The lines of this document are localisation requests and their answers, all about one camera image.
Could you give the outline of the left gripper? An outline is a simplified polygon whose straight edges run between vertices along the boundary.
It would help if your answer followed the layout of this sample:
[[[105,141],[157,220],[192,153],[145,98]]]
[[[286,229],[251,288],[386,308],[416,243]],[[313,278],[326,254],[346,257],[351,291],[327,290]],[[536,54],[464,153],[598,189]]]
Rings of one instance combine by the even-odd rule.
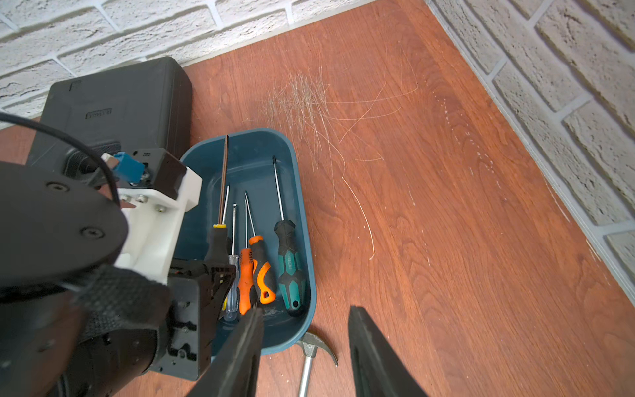
[[[206,372],[218,318],[235,275],[229,265],[172,261],[168,274],[170,309],[160,326],[152,372],[191,381]]]

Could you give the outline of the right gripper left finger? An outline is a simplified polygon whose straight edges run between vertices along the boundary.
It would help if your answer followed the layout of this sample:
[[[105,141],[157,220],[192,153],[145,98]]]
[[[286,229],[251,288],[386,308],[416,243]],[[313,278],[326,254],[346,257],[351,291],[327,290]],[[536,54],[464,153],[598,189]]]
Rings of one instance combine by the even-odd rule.
[[[251,309],[188,396],[255,396],[264,335],[263,309]]]

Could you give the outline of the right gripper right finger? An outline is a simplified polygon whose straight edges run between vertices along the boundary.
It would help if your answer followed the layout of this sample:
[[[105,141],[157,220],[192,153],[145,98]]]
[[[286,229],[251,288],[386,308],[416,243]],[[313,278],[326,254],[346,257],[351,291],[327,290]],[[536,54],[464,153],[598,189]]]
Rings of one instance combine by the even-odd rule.
[[[348,336],[357,396],[425,396],[365,308],[350,307]]]

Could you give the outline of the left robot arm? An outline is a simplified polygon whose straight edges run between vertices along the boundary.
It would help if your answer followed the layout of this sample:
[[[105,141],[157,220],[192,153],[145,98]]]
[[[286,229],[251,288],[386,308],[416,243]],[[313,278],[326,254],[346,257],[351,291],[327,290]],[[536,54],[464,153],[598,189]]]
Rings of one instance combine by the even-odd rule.
[[[95,166],[79,178],[1,165],[1,393],[112,396],[149,371],[198,380],[236,272],[224,227],[175,258],[202,180],[169,152],[99,154],[23,117]]]

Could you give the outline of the green black screwdriver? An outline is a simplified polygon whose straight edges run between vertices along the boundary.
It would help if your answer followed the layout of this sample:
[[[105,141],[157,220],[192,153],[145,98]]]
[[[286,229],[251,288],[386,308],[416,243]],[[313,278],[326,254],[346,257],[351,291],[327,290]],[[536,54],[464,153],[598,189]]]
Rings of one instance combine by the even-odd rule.
[[[299,250],[295,238],[295,224],[284,215],[277,160],[272,158],[280,220],[274,226],[279,239],[279,291],[289,315],[297,317],[306,310],[307,278],[300,268]]]

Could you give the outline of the orange black curved screwdriver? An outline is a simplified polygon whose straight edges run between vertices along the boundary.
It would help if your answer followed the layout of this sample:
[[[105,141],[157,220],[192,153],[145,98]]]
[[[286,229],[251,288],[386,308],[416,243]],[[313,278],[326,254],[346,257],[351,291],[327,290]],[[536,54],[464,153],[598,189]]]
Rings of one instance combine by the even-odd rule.
[[[249,227],[251,228],[251,233],[253,234],[253,236],[249,238],[248,243],[252,250],[252,259],[254,261],[253,276],[256,293],[260,304],[272,304],[276,299],[276,278],[271,263],[268,261],[264,238],[256,233],[247,192],[245,192],[245,205],[246,219],[249,222]]]

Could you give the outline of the orange slim screwdriver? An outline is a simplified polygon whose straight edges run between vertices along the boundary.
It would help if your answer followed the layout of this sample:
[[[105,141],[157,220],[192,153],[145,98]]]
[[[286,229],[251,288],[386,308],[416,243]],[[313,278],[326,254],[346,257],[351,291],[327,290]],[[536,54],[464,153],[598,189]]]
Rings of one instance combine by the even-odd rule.
[[[244,248],[240,255],[240,279],[239,290],[239,311],[245,315],[256,304],[256,290],[253,281],[253,259],[252,250],[249,246],[249,220],[247,199],[244,203]]]

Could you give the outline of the black yellow screwdriver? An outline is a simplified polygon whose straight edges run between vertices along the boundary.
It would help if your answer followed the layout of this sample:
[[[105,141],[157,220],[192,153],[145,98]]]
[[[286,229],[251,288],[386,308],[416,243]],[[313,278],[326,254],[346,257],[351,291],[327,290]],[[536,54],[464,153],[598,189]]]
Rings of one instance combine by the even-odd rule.
[[[220,181],[220,194],[218,205],[218,221],[213,225],[209,236],[208,253],[205,257],[206,263],[212,268],[226,266],[228,264],[227,254],[227,225],[223,219],[225,216],[225,203],[227,191],[227,172],[229,157],[229,136],[226,135],[223,144],[223,163]]]

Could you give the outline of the clear handle screwdriver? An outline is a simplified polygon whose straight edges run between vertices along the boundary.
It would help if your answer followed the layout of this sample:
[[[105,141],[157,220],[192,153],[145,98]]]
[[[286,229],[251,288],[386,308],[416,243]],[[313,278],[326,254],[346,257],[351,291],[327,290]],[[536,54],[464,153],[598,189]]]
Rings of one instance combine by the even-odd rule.
[[[238,266],[238,255],[236,254],[236,212],[237,205],[233,205],[233,223],[232,223],[232,234],[231,234],[231,251],[229,255],[229,264],[234,267],[235,276],[228,291],[228,296],[226,298],[227,305],[225,309],[225,314],[223,316],[224,320],[227,322],[233,322],[237,320],[238,311],[239,311],[239,296],[238,296],[238,279],[240,277],[240,270]]]

